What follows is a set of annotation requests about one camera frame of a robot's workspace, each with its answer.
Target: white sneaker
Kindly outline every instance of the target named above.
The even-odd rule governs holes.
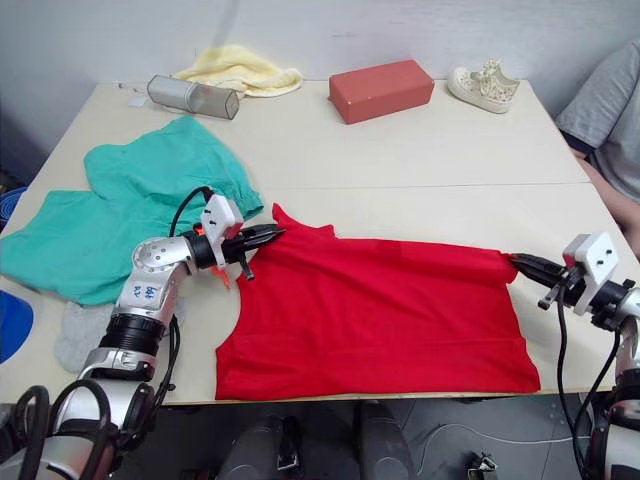
[[[505,113],[511,108],[520,82],[507,77],[498,60],[488,60],[479,72],[456,68],[447,85],[460,100],[493,113]]]

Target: green cloth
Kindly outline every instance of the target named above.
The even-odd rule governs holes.
[[[166,237],[193,189],[213,187],[246,219],[263,208],[242,165],[190,116],[129,145],[96,147],[84,165],[92,191],[50,192],[24,229],[0,240],[3,274],[84,305],[118,298],[136,245]],[[197,223],[203,207],[198,195],[176,233]]]

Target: red shirt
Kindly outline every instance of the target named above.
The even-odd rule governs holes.
[[[340,239],[278,206],[287,231],[238,280],[241,313],[217,349],[216,398],[340,393],[534,392],[495,250]]]

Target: white wall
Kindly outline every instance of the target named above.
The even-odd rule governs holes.
[[[555,114],[635,36],[639,0],[0,0],[2,160],[37,172],[96,82],[173,73],[210,44],[308,78],[407,57],[443,78],[500,57]]]

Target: cloth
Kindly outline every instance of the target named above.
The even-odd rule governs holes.
[[[295,68],[280,69],[239,45],[208,48],[191,68],[173,75],[181,80],[232,88],[250,97],[276,97],[302,85]]]
[[[100,344],[111,319],[113,304],[83,307],[67,302],[62,317],[62,330],[53,346],[53,355],[67,372],[79,373],[87,356]],[[182,326],[186,317],[186,304],[182,297],[176,299],[174,314]]]
[[[242,165],[190,116],[129,145],[94,148],[84,164],[92,191],[50,192],[24,229],[0,240],[4,274],[83,305],[118,298],[136,245],[166,237],[194,188],[212,186],[245,218],[263,207]],[[176,233],[198,222],[203,207],[194,198]]]
[[[591,147],[588,160],[620,193],[640,203],[640,38],[609,55],[556,118]]]
[[[500,252],[340,239],[278,205],[273,216],[286,232],[253,258],[255,280],[238,280],[216,398],[540,388]]]

